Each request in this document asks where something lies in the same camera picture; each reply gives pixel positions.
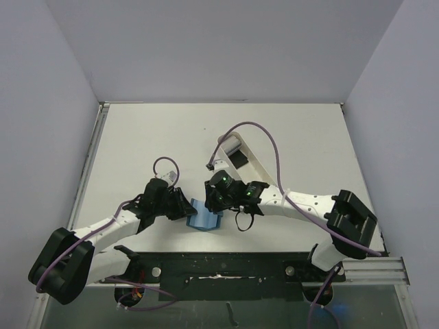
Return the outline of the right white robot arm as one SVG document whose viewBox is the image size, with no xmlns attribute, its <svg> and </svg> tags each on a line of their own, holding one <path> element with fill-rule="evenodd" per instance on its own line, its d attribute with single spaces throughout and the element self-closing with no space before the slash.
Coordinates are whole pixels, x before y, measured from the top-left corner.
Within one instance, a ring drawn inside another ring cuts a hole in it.
<svg viewBox="0 0 439 329">
<path fill-rule="evenodd" d="M 327 232 L 330 237 L 312 247 L 305 263 L 306 274 L 313 280 L 323 279 L 345 258 L 363 260 L 381 255 L 370 247 L 377 218 L 350 191 L 341 190 L 338 195 L 284 191 L 267 182 L 246 184 L 225 170 L 216 172 L 204 187 L 205 206 L 211 212 L 233 210 L 252 218 L 283 216 L 312 222 Z"/>
</svg>

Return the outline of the blue leather card holder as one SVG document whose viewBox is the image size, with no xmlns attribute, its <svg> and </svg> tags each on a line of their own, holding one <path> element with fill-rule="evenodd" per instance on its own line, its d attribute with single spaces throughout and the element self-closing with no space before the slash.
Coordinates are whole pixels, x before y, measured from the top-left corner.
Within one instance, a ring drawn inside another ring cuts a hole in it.
<svg viewBox="0 0 439 329">
<path fill-rule="evenodd" d="M 224 216 L 223 212 L 210 212 L 205 207 L 204 202 L 194 198 L 191 199 L 190 204 L 198 213 L 187 217 L 186 225 L 188 227 L 202 232 L 208 232 L 220 228 L 221 220 Z"/>
</svg>

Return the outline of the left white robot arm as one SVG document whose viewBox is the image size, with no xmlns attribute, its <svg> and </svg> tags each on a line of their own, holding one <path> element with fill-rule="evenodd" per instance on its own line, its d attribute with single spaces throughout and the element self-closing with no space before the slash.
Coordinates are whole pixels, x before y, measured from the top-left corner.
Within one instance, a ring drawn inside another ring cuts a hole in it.
<svg viewBox="0 0 439 329">
<path fill-rule="evenodd" d="M 37 293 L 47 293 L 62 305 L 76 299 L 86 285 L 109 276 L 133 281 L 140 265 L 122 251 L 111 251 L 110 246 L 144 231 L 157 217 L 175 221 L 197 213 L 181 188 L 152 178 L 142 193 L 123 201 L 114 215 L 84 228 L 53 231 L 28 280 Z"/>
</svg>

